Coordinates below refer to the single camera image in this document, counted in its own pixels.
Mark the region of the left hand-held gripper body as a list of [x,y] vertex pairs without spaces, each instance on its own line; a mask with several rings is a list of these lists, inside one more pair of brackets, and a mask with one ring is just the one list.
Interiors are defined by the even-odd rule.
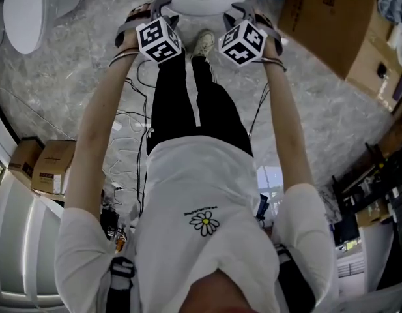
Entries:
[[170,19],[163,16],[126,22],[118,28],[115,45],[119,47],[125,32],[135,29],[139,51],[151,61],[163,63],[182,52],[181,39],[169,22]]

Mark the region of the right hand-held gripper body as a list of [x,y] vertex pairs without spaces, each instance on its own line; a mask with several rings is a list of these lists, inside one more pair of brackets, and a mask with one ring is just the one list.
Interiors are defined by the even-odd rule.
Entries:
[[274,39],[276,53],[281,55],[283,45],[278,32],[261,23],[255,25],[249,20],[242,20],[219,38],[219,52],[238,67],[260,62],[268,37]]

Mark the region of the person's left forearm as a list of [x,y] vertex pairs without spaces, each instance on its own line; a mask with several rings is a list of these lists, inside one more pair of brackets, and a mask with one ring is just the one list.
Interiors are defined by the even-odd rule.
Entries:
[[100,218],[102,166],[136,44],[123,44],[105,71],[81,120],[71,163],[65,208],[82,209]]

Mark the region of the person's right forearm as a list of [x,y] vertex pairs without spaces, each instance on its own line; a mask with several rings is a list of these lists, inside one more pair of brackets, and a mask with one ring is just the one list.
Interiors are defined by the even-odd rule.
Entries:
[[265,57],[263,64],[268,79],[272,125],[284,189],[299,184],[314,185],[300,116],[285,67],[277,58]]

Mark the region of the white square-tank toilet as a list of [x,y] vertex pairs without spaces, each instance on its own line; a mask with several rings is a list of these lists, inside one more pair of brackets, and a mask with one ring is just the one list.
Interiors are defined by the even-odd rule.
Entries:
[[37,50],[55,21],[80,0],[4,0],[3,21],[12,46],[22,54]]

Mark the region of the person's right hand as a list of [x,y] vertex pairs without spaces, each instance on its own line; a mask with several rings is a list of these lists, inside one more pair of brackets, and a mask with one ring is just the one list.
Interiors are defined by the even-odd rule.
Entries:
[[272,22],[270,19],[263,13],[261,12],[256,12],[255,13],[255,22],[257,25],[260,25],[261,27],[265,27],[268,29],[274,29]]

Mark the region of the person's left hand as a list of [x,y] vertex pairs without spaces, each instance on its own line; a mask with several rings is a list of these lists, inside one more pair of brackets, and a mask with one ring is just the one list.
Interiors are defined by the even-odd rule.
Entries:
[[126,23],[134,20],[146,20],[151,18],[151,3],[144,3],[131,10],[126,18]]

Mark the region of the black trousers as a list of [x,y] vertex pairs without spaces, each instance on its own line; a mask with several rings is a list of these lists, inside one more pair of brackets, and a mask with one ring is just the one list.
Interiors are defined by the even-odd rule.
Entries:
[[206,57],[191,59],[197,87],[200,125],[186,86],[185,53],[159,65],[151,112],[151,132],[147,154],[162,142],[187,136],[208,136],[229,143],[253,155],[251,141],[237,107],[228,92],[219,85]]

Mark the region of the large brown cardboard box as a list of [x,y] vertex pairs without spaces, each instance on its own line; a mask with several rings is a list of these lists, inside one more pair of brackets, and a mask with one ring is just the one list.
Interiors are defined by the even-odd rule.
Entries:
[[[278,20],[284,35],[389,112],[401,99],[392,98],[402,75],[387,44],[393,27],[378,12],[377,0],[285,0]],[[380,63],[388,69],[383,80],[377,76]]]

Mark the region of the white flower-print T-shirt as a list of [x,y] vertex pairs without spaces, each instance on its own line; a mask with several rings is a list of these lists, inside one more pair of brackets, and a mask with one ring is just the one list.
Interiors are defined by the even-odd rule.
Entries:
[[153,149],[145,192],[143,214],[120,253],[98,219],[64,209],[55,279],[70,313],[179,313],[190,286],[217,269],[258,313],[305,313],[337,296],[334,244],[313,185],[285,192],[267,234],[253,215],[253,158],[190,136]]

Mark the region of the black shelf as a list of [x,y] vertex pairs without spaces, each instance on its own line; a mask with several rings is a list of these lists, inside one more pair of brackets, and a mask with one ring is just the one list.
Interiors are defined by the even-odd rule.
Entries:
[[377,159],[367,173],[349,187],[341,188],[333,180],[332,188],[341,214],[341,221],[334,224],[336,246],[357,238],[357,221],[352,220],[352,216],[378,201],[385,201],[395,213],[402,248],[402,148],[388,158]]

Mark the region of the white cabinet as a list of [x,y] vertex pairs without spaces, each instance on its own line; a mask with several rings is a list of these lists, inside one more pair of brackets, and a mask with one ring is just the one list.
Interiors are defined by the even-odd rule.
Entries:
[[0,313],[68,313],[55,285],[63,207],[9,171],[0,184]]

